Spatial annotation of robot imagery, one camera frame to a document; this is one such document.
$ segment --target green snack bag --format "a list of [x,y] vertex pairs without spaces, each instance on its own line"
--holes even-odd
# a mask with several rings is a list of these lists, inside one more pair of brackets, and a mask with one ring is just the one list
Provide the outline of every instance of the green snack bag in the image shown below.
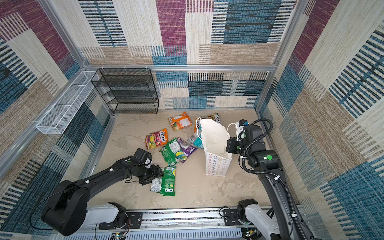
[[177,138],[170,140],[166,145],[164,145],[160,152],[168,166],[173,166],[176,163],[187,159],[187,155],[181,150],[180,144],[177,142]]
[[162,178],[152,180],[151,192],[161,193],[163,196],[175,195],[175,167],[165,167]]
[[176,177],[176,168],[175,167],[165,167],[164,168],[164,177],[161,178],[161,191],[160,193],[163,196],[174,196],[175,195],[175,177]]

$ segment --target snack bag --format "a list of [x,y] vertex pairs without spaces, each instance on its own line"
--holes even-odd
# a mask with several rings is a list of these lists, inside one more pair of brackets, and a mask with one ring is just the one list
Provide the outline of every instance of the snack bag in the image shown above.
[[167,129],[164,128],[161,131],[150,133],[145,137],[145,143],[147,149],[152,149],[161,145],[165,145],[168,142]]
[[183,114],[181,115],[176,115],[169,118],[169,122],[174,131],[177,131],[179,129],[182,129],[183,127],[192,125],[191,119],[185,112],[183,112]]
[[201,129],[198,129],[197,132],[195,132],[192,136],[187,139],[187,141],[195,145],[196,147],[203,149],[203,143],[201,142],[199,135],[201,135]]
[[[213,114],[208,115],[208,116],[201,116],[201,119],[213,119],[215,122],[221,124],[220,117],[219,117],[218,113],[213,113]],[[201,130],[200,120],[196,118],[195,122],[196,122],[197,127]]]
[[162,178],[152,180],[151,192],[158,192],[163,196],[174,196],[176,168],[165,167],[163,173],[164,176]]
[[164,160],[167,162],[168,166],[173,166],[178,162],[187,159],[187,155],[181,150],[177,139],[174,138],[170,140],[161,150],[161,154],[164,157]]
[[184,140],[179,137],[177,138],[177,142],[179,143],[181,150],[185,153],[187,157],[189,157],[197,149],[189,145],[189,143],[184,142]]

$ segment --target mesh shelf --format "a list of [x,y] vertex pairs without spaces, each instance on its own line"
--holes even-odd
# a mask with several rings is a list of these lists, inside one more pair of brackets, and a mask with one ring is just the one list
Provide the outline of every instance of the mesh shelf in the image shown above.
[[62,134],[93,89],[91,79],[99,76],[93,71],[80,73],[36,128],[43,134]]
[[98,69],[92,84],[113,113],[157,113],[159,98],[150,69]]

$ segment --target purple snack bag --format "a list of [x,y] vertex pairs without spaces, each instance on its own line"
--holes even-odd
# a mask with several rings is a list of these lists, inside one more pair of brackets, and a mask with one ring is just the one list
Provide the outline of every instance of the purple snack bag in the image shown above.
[[185,142],[181,138],[177,138],[177,142],[179,143],[181,150],[189,157],[194,151],[196,151],[196,147],[192,147],[189,143]]

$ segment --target floor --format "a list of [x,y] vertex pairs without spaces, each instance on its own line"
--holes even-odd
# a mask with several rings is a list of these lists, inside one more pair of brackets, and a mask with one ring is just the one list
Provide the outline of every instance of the floor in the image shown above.
[[[145,136],[148,133],[167,128],[168,139],[181,137],[187,140],[194,133],[194,126],[187,126],[176,132],[168,118],[181,114],[182,111],[159,111],[158,114],[120,114],[116,118],[111,136],[95,172],[106,169],[116,160],[133,155],[137,148],[146,149]],[[187,111],[192,121],[199,116],[218,113],[222,125],[240,119],[254,121],[257,115],[252,109]],[[231,136],[236,135],[233,126]],[[152,153],[153,163],[165,167],[166,162],[159,150]],[[232,155],[232,161],[225,177],[205,175],[205,155],[203,149],[197,149],[185,163],[176,165],[175,196],[163,196],[151,192],[151,185],[118,182],[93,197],[90,205],[117,202],[127,209],[159,209],[184,207],[220,207],[236,206],[239,200],[254,198],[260,205],[270,205],[267,193],[258,177],[244,172],[238,165],[238,155]]]

